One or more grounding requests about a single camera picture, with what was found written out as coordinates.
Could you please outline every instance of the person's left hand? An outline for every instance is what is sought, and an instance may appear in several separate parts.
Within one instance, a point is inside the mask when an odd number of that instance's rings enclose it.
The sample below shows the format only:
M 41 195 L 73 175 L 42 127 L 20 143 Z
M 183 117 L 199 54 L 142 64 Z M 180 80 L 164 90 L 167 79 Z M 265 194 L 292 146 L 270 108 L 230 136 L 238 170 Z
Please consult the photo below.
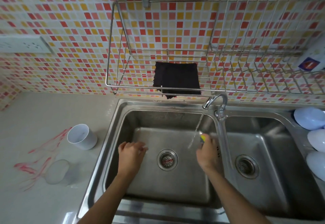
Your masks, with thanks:
M 148 148 L 144 142 L 123 142 L 119 146 L 119 167 L 117 175 L 133 179 L 138 173 Z

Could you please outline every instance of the sink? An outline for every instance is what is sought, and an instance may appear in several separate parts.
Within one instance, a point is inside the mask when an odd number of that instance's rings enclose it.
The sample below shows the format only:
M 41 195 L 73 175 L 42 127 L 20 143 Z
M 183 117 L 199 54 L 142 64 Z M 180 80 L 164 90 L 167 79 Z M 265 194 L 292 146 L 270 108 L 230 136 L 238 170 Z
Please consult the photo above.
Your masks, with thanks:
M 267 216 L 323 220 L 320 190 L 287 128 L 277 119 L 226 119 L 238 190 Z
M 149 150 L 120 202 L 116 223 L 229 223 L 196 160 L 198 131 L 218 139 L 219 172 L 272 222 L 325 224 L 325 182 L 306 164 L 314 149 L 286 108 L 120 99 L 76 222 L 103 195 L 118 169 L 118 146 L 143 141 Z
M 196 161 L 195 152 L 200 144 L 198 133 L 190 145 L 200 116 L 195 113 L 130 111 L 122 122 L 117 143 L 113 145 L 105 187 L 117 173 L 118 146 L 124 141 L 142 141 L 149 150 L 125 199 L 220 208 L 221 203 L 211 183 Z M 201 127 L 204 126 L 205 132 L 217 137 L 215 123 L 208 115 L 203 116 Z

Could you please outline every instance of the forearm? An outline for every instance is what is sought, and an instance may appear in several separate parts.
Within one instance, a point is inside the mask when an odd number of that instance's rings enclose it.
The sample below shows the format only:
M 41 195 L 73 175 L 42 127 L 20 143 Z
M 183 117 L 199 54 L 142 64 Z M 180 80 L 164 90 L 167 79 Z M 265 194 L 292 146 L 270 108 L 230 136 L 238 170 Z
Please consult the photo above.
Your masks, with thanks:
M 120 201 L 131 181 L 132 177 L 117 175 L 99 200 L 81 218 L 79 224 L 112 223 Z
M 230 223 L 270 224 L 270 222 L 215 169 L 206 170 L 206 174 L 221 200 Z

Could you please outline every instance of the countertop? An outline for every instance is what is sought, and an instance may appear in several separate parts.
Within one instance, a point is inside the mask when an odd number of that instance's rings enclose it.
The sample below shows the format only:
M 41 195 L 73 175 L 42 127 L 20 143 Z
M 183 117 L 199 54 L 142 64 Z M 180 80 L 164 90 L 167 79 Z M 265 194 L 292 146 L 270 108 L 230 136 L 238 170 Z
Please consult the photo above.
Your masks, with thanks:
M 118 100 L 113 94 L 24 92 L 0 112 L 0 223 L 72 222 Z M 98 136 L 91 150 L 82 151 L 69 144 L 66 136 L 62 141 L 60 136 L 55 138 L 80 123 Z M 78 181 L 67 187 L 48 185 L 39 174 L 49 157 L 51 162 L 66 159 L 79 168 Z

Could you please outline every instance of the hand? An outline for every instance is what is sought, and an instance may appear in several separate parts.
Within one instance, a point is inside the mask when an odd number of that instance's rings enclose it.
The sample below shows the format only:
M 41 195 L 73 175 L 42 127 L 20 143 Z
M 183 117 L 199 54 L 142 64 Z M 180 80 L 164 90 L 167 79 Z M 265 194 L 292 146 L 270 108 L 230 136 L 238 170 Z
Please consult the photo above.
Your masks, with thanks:
M 206 137 L 205 142 L 202 148 L 197 149 L 196 158 L 203 171 L 207 173 L 207 171 L 211 169 L 217 169 L 218 152 L 217 146 L 215 142 L 211 140 L 211 137 L 207 134 L 204 134 L 204 136 Z
M 138 173 L 148 148 L 144 142 L 123 142 L 119 146 L 119 167 L 117 175 L 129 177 L 131 180 Z

